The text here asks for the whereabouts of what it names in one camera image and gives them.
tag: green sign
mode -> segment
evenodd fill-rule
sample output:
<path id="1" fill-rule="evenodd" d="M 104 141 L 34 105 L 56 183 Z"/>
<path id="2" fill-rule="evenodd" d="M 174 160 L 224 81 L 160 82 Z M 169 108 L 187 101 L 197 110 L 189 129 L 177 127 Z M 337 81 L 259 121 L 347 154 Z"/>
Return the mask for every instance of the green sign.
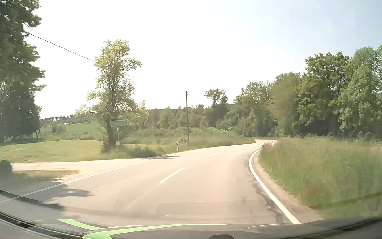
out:
<path id="1" fill-rule="evenodd" d="M 124 120 L 124 119 L 112 119 L 110 121 L 111 127 L 125 126 L 125 125 L 126 125 L 126 120 Z"/>

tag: road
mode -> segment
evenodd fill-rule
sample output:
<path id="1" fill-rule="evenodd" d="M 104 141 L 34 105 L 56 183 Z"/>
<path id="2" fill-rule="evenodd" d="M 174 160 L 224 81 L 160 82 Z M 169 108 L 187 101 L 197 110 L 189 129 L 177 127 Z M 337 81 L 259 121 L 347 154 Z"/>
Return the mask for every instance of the road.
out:
<path id="1" fill-rule="evenodd" d="M 108 226 L 289 223 L 249 170 L 249 157 L 263 143 L 137 160 L 134 165 L 26 196 L 59 204 L 59 209 L 9 200 L 0 203 L 0 210 L 25 220 L 73 218 Z"/>

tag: distant tree line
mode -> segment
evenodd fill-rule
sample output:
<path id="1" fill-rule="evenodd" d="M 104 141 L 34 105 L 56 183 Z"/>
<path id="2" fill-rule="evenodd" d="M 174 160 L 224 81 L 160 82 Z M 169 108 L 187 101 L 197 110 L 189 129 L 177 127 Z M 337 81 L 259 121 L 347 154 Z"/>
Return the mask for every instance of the distant tree line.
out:
<path id="1" fill-rule="evenodd" d="M 353 57 L 341 52 L 306 59 L 306 71 L 283 73 L 271 84 L 250 82 L 232 104 L 226 92 L 211 89 L 211 106 L 189 107 L 189 126 L 216 127 L 247 137 L 355 135 L 382 139 L 382 45 Z M 139 128 L 187 125 L 185 107 L 148 110 Z"/>
<path id="2" fill-rule="evenodd" d="M 53 116 L 42 119 L 42 121 L 45 122 L 45 125 L 56 125 L 56 124 L 64 124 L 64 123 L 72 123 L 72 124 L 78 124 L 78 123 L 85 123 L 88 121 L 91 121 L 92 116 L 88 116 L 85 114 L 71 114 L 67 116 Z"/>

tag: white edge line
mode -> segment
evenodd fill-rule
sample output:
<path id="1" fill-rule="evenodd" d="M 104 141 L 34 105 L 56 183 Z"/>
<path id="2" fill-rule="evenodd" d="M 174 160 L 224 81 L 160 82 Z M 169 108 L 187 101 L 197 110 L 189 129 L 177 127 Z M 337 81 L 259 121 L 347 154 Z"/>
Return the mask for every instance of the white edge line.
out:
<path id="1" fill-rule="evenodd" d="M 86 176 L 86 177 L 82 177 L 82 178 L 78 178 L 78 179 L 75 179 L 75 180 L 71 180 L 71 181 L 68 181 L 68 182 L 62 182 L 60 184 L 56 184 L 56 185 L 53 185 L 53 186 L 50 186 L 50 187 L 45 187 L 45 188 L 42 188 L 42 189 L 30 192 L 30 193 L 25 193 L 25 194 L 22 194 L 22 195 L 13 197 L 13 198 L 8 198 L 6 200 L 0 201 L 0 204 L 4 203 L 4 202 L 11 201 L 11 200 L 15 200 L 15 199 L 20 198 L 20 197 L 28 196 L 28 195 L 31 195 L 31 194 L 34 194 L 34 193 L 39 193 L 39 192 L 51 189 L 53 187 L 58 187 L 58 186 L 61 186 L 61 185 L 66 185 L 67 183 L 76 182 L 76 181 L 79 181 L 79 180 L 82 180 L 82 179 L 86 179 L 86 178 L 89 178 L 89 177 L 93 177 L 93 176 L 96 176 L 96 175 L 99 175 L 99 174 L 102 174 L 102 173 L 107 173 L 107 172 L 110 172 L 110 171 L 114 171 L 114 170 L 117 170 L 117 169 L 125 168 L 125 167 L 128 167 L 128 166 L 132 166 L 132 165 L 143 163 L 143 162 L 147 162 L 147 161 L 150 161 L 150 160 L 142 160 L 140 162 L 128 164 L 128 165 L 121 166 L 121 167 L 118 167 L 118 168 L 109 169 L 109 170 L 106 170 L 106 171 L 103 171 L 103 172 L 99 172 L 99 173 L 94 173 L 92 175 L 89 175 L 89 176 Z"/>
<path id="2" fill-rule="evenodd" d="M 178 169 L 176 172 L 172 173 L 171 175 L 167 176 L 165 179 L 163 179 L 162 181 L 160 181 L 160 183 L 164 183 L 166 182 L 166 180 L 168 180 L 169 178 L 171 178 L 172 176 L 174 176 L 175 174 L 177 174 L 178 172 L 180 172 L 181 170 L 183 170 L 184 168 L 180 168 Z"/>
<path id="3" fill-rule="evenodd" d="M 253 176 L 256 178 L 257 182 L 260 184 L 260 186 L 262 186 L 263 190 L 266 192 L 266 194 L 269 196 L 269 198 L 272 199 L 272 201 L 278 206 L 279 209 L 281 209 L 281 211 L 285 214 L 285 216 L 291 221 L 292 224 L 300 224 L 300 221 L 297 220 L 297 218 L 291 214 L 291 212 L 278 200 L 278 198 L 275 197 L 275 195 L 273 195 L 271 193 L 271 191 L 268 189 L 268 187 L 260 180 L 260 178 L 257 176 L 256 172 L 254 171 L 253 169 L 253 166 L 252 166 L 252 160 L 254 158 L 254 156 L 260 152 L 261 149 L 257 150 L 256 152 L 254 152 L 251 156 L 250 156 L 250 159 L 248 161 L 248 166 L 250 167 L 250 171 L 252 172 Z"/>

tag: grass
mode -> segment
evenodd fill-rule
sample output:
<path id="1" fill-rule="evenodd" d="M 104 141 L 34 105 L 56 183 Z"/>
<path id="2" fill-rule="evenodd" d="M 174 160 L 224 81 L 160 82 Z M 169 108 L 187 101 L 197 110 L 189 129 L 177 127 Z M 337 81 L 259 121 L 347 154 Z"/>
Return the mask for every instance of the grass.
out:
<path id="1" fill-rule="evenodd" d="M 66 131 L 51 133 L 51 127 L 41 129 L 41 139 L 43 141 L 69 140 L 69 139 L 90 139 L 104 140 L 105 134 L 101 126 L 92 122 L 90 124 L 66 125 Z"/>
<path id="2" fill-rule="evenodd" d="M 78 137 L 84 132 L 88 132 L 89 137 L 98 136 L 101 131 L 96 123 L 67 125 L 66 132 L 59 134 L 51 133 L 50 129 L 45 130 L 43 135 L 46 135 L 44 138 L 46 141 L 44 142 L 29 143 L 23 141 L 1 144 L 0 160 L 10 162 L 70 162 L 152 157 L 177 152 L 176 140 L 179 141 L 179 151 L 254 143 L 253 139 L 240 137 L 216 128 L 191 128 L 189 143 L 186 143 L 186 128 L 174 130 L 146 129 L 139 130 L 130 137 L 123 139 L 124 144 L 117 146 L 110 153 L 102 154 L 102 141 L 79 140 L 82 137 Z"/>
<path id="3" fill-rule="evenodd" d="M 0 146 L 0 160 L 67 162 L 103 159 L 98 140 L 60 140 Z"/>
<path id="4" fill-rule="evenodd" d="M 263 148 L 259 162 L 325 218 L 382 216 L 382 143 L 282 138 Z"/>
<path id="5" fill-rule="evenodd" d="M 205 127 L 190 128 L 189 143 L 185 143 L 187 141 L 186 127 L 176 129 L 139 130 L 130 137 L 124 139 L 124 142 L 133 144 L 170 145 L 176 149 L 177 140 L 179 141 L 180 149 L 185 148 L 184 150 L 254 143 L 253 139 L 237 136 L 232 132 Z"/>

